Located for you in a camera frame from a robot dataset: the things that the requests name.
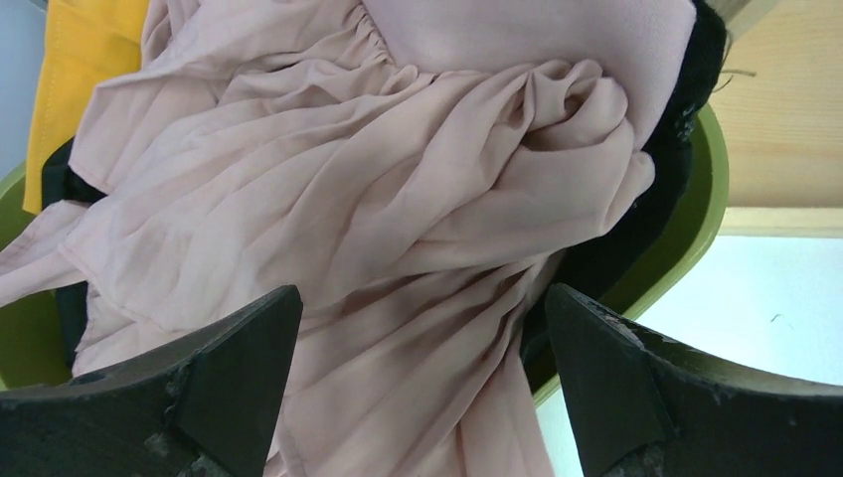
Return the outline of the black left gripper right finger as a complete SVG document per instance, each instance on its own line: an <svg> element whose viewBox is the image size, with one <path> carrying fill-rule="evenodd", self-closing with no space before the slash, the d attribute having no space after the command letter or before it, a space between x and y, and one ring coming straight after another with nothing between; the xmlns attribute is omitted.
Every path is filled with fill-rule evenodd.
<svg viewBox="0 0 843 477"><path fill-rule="evenodd" d="M546 315L588 476L838 476L842 390L743 366L565 285Z"/></svg>

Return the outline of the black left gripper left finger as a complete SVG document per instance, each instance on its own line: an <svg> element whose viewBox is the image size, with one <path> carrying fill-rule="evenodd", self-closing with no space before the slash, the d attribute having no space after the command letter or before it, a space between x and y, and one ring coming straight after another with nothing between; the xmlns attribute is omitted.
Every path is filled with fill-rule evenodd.
<svg viewBox="0 0 843 477"><path fill-rule="evenodd" d="M1 396L5 476L258 476L302 301L282 286L228 317L55 387Z"/></svg>

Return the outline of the black skirt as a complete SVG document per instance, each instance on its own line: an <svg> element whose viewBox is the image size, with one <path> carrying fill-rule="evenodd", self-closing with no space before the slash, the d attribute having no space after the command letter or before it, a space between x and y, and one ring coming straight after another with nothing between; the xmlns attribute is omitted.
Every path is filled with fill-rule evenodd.
<svg viewBox="0 0 843 477"><path fill-rule="evenodd" d="M644 146L654 161L653 185L642 194L606 235L577 245L556 272L552 284L566 283L598 301L604 299L650 252L676 214L692 176L691 133L695 115L707 102L719 75L727 44L724 20L706 1L691 1L697 18L676 86L656 129ZM74 139L70 138L47 159L42 173L43 206L60 200L92 204L105 193L89 185L69 166ZM64 362L71 368L77 356L87 312L87 283L61 287L55 292L64 346ZM552 358L544 305L527 315L521 358L531 392L537 392L557 374Z"/></svg>

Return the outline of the pink pleated skirt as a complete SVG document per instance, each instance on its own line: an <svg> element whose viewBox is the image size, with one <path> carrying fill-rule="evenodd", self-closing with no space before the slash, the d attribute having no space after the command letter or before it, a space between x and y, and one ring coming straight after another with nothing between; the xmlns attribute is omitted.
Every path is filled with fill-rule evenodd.
<svg viewBox="0 0 843 477"><path fill-rule="evenodd" d="M261 476L550 476L523 321L653 185L692 1L154 1L1 301L85 283L75 376L282 285Z"/></svg>

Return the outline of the yellow skirt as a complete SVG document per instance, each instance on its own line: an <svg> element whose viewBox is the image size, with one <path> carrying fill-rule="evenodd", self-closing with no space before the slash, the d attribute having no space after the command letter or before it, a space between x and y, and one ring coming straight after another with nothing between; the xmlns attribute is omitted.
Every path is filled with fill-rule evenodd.
<svg viewBox="0 0 843 477"><path fill-rule="evenodd" d="M146 0L58 0L46 8L44 57L31 121L22 209L43 209L42 171L76 133L94 88L141 65Z"/></svg>

